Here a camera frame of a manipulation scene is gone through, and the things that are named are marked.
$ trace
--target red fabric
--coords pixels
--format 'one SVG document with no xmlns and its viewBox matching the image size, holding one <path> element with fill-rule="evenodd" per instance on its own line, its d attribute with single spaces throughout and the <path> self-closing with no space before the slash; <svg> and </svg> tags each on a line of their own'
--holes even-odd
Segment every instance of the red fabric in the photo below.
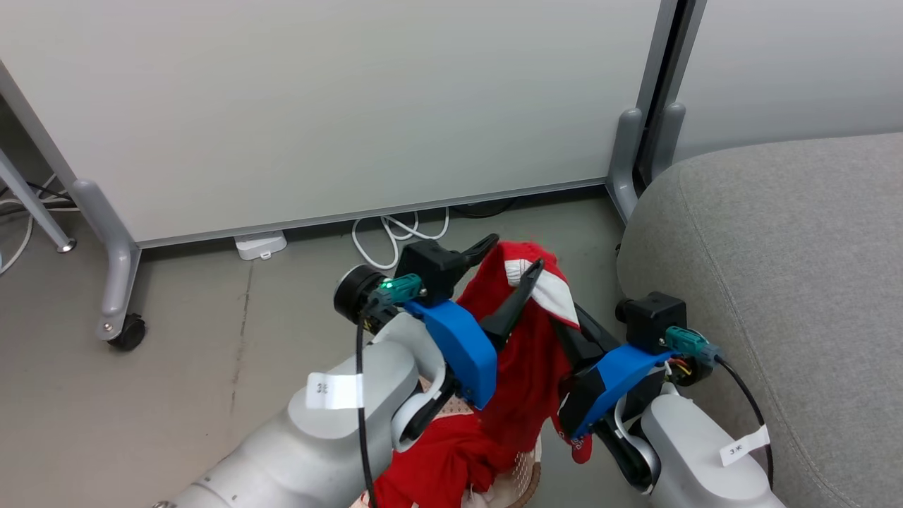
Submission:
<svg viewBox="0 0 903 508">
<path fill-rule="evenodd" d="M 461 508 L 470 485 L 486 492 L 509 471 L 517 452 L 501 447 L 472 414 L 433 420 L 411 449 L 393 452 L 392 465 L 374 483 L 380 508 Z"/>
<path fill-rule="evenodd" d="M 508 284 L 505 260 L 533 262 L 540 258 L 545 260 L 545 271 L 567 282 L 554 254 L 534 243 L 500 242 L 483 260 L 458 304 L 477 321 L 492 314 L 514 291 Z M 563 437 L 557 417 L 558 383 L 570 373 L 571 365 L 558 343 L 550 317 L 556 318 L 531 299 L 505 349 L 498 354 L 495 395 L 478 414 L 486 433 L 503 447 L 522 452 L 532 450 L 545 419 L 550 417 Z M 575 326 L 564 320 L 562 323 Z M 591 439 L 568 442 L 575 462 L 582 464 L 589 460 Z"/>
</svg>

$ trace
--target green connector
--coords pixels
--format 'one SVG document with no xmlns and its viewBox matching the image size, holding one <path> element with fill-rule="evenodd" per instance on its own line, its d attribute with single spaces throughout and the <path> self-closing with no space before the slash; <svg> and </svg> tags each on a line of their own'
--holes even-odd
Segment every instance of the green connector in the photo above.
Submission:
<svg viewBox="0 0 903 508">
<path fill-rule="evenodd" d="M 422 285 L 423 282 L 413 273 L 399 278 L 387 278 L 373 291 L 370 298 L 382 307 L 403 304 L 420 296 Z"/>
<path fill-rule="evenodd" d="M 709 343 L 702 335 L 678 326 L 671 326 L 665 330 L 665 344 L 684 356 L 692 356 L 712 368 L 715 367 L 715 356 L 723 356 L 720 347 Z"/>
</svg>

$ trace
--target black cable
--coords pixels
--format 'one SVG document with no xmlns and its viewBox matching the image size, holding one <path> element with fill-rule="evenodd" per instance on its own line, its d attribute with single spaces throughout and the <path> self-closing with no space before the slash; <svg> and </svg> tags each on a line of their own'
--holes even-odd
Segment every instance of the black cable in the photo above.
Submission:
<svg viewBox="0 0 903 508">
<path fill-rule="evenodd" d="M 41 186 L 38 185 L 37 183 L 31 183 L 31 182 L 25 182 L 25 183 L 28 183 L 28 186 L 31 187 L 31 188 L 33 188 L 33 189 L 37 189 L 37 190 L 39 190 L 39 191 L 45 192 L 45 193 L 47 193 L 47 194 L 50 194 L 51 196 L 56 196 L 56 197 L 62 198 L 62 199 L 64 199 L 64 200 L 68 200 L 69 202 L 73 202 L 73 201 L 72 201 L 72 198 L 70 198 L 69 196 L 67 196 L 67 195 L 65 195 L 65 194 L 55 193 L 54 191 L 52 191 L 52 190 L 50 190 L 50 189 L 48 189 L 48 188 L 46 188 L 46 187 L 41 187 Z"/>
<path fill-rule="evenodd" d="M 364 321 L 367 320 L 367 314 L 373 308 L 373 303 L 368 303 L 360 311 L 358 316 L 358 331 L 355 334 L 355 366 L 357 374 L 364 373 Z M 370 453 L 367 450 L 367 414 L 364 408 L 358 408 L 358 440 L 360 441 L 360 461 L 364 466 L 364 484 L 367 486 L 367 492 L 370 494 L 370 506 L 377 508 L 377 496 L 373 490 L 373 473 L 370 472 Z"/>
<path fill-rule="evenodd" d="M 44 208 L 47 210 L 58 210 L 60 208 L 76 208 L 75 203 L 72 202 L 49 202 L 44 204 Z M 6 215 L 12 215 L 14 213 L 28 212 L 27 209 L 23 206 L 17 206 L 15 208 L 11 208 L 9 210 L 3 210 L 0 212 L 0 217 L 5 217 Z"/>
<path fill-rule="evenodd" d="M 737 371 L 734 371 L 734 368 L 727 362 L 721 358 L 721 356 L 715 355 L 715 362 L 718 363 L 721 367 L 724 367 L 724 370 L 731 375 L 731 377 L 737 382 L 737 385 L 740 386 L 740 389 L 743 390 L 743 395 L 746 395 L 746 400 L 749 401 L 750 406 L 752 406 L 753 412 L 756 413 L 756 419 L 759 421 L 760 426 L 765 425 L 765 417 L 762 416 L 762 411 L 759 409 L 759 405 L 756 402 L 756 398 L 752 396 L 752 392 L 749 391 L 749 388 L 746 386 L 746 383 L 743 382 L 743 379 L 740 378 L 740 375 Z M 771 455 L 771 444 L 765 445 L 765 458 L 768 461 L 768 487 L 774 490 L 775 488 L 775 460 Z"/>
<path fill-rule="evenodd" d="M 67 195 L 65 195 L 65 194 L 55 193 L 54 191 L 52 191 L 52 190 L 50 190 L 50 189 L 47 189 L 47 188 L 45 188 L 45 187 L 41 187 L 41 186 L 38 185 L 37 183 L 31 183 L 31 182 L 25 182 L 25 183 L 28 183 L 28 186 L 31 187 L 31 188 L 33 188 L 33 189 L 37 189 L 37 190 L 39 190 L 39 191 L 43 191 L 43 192 L 45 192 L 45 193 L 47 193 L 47 194 L 56 196 L 56 197 L 58 197 L 58 198 L 62 198 L 62 199 L 64 199 L 64 200 L 72 201 L 72 198 L 70 198 L 69 196 L 67 196 Z M 3 190 L 0 191 L 0 197 L 3 197 L 3 195 L 6 194 L 6 191 L 8 191 L 8 190 L 9 190 L 9 187 L 4 187 Z"/>
<path fill-rule="evenodd" d="M 494 211 L 494 212 L 491 212 L 491 213 L 485 213 L 485 214 L 484 214 L 484 213 L 470 213 L 470 212 L 465 212 L 464 210 L 461 209 L 460 206 L 452 206 L 452 207 L 450 207 L 450 208 L 451 208 L 452 210 L 455 210 L 455 211 L 456 211 L 457 213 L 459 213 L 460 215 L 463 215 L 464 217 L 467 217 L 468 219 L 488 219 L 489 217 L 495 217 L 496 215 L 499 215 L 499 214 L 501 214 L 502 212 L 507 212 L 507 210 L 508 210 L 509 208 L 511 208 L 512 206 L 514 206 L 514 203 L 515 203 L 516 201 L 517 201 L 517 198 L 516 198 L 516 197 L 515 197 L 515 198 L 511 198 L 511 199 L 509 199 L 505 204 L 503 204 L 503 205 L 501 206 L 501 208 L 499 208 L 498 210 L 496 210 L 496 211 Z"/>
</svg>

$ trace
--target black wheel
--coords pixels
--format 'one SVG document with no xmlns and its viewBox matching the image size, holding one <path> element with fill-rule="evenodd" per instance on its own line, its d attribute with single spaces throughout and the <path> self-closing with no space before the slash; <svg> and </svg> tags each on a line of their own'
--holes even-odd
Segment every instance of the black wheel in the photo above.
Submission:
<svg viewBox="0 0 903 508">
<path fill-rule="evenodd" d="M 122 323 L 122 332 L 116 338 L 108 340 L 107 343 L 119 351 L 132 351 L 144 340 L 145 333 L 147 333 L 147 325 L 144 323 L 144 319 L 138 314 L 129 314 Z"/>
</svg>

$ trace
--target gray floor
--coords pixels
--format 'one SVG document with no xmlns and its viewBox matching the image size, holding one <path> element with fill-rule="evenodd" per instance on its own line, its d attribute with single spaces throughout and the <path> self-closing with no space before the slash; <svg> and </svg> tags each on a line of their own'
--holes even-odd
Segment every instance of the gray floor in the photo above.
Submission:
<svg viewBox="0 0 903 508">
<path fill-rule="evenodd" d="M 493 231 L 539 242 L 558 255 L 575 299 L 621 333 L 611 312 L 621 231 L 598 193 L 453 219 L 442 243 L 463 249 Z M 354 329 L 331 305 L 337 280 L 361 262 L 344 227 L 295 231 L 267 261 L 242 261 L 227 243 L 146 252 L 131 307 L 149 333 L 122 354 L 93 335 L 104 252 L 77 213 L 57 216 L 79 246 L 57 254 L 36 230 L 0 277 L 0 505 L 149 506 L 215 464 L 309 372 L 353 352 Z M 24 219 L 0 219 L 6 256 L 23 229 Z M 387 259 L 382 235 L 361 237 Z M 531 505 L 645 505 L 600 443 L 584 466 L 549 428 L 544 444 Z"/>
</svg>

